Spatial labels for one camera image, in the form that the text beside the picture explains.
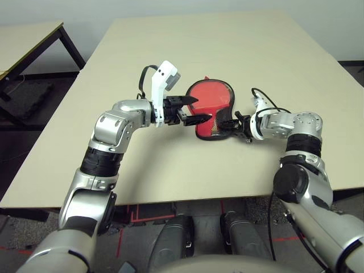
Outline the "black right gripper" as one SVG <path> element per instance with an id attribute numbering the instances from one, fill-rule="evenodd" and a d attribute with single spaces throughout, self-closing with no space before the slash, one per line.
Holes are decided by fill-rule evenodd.
<path id="1" fill-rule="evenodd" d="M 242 115 L 239 111 L 235 111 L 234 115 L 237 120 L 220 122 L 219 127 L 235 127 L 234 135 L 244 138 L 247 143 L 251 143 L 254 138 L 250 129 L 251 116 Z"/>

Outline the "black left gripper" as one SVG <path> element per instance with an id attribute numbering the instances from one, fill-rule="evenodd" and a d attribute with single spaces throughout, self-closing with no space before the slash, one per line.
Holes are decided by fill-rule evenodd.
<path id="1" fill-rule="evenodd" d="M 197 101 L 198 99 L 192 96 L 167 96 L 163 100 L 164 123 L 170 126 L 182 122 L 184 126 L 195 126 L 210 120 L 210 114 L 187 116 L 182 111 L 184 105 L 191 105 Z"/>

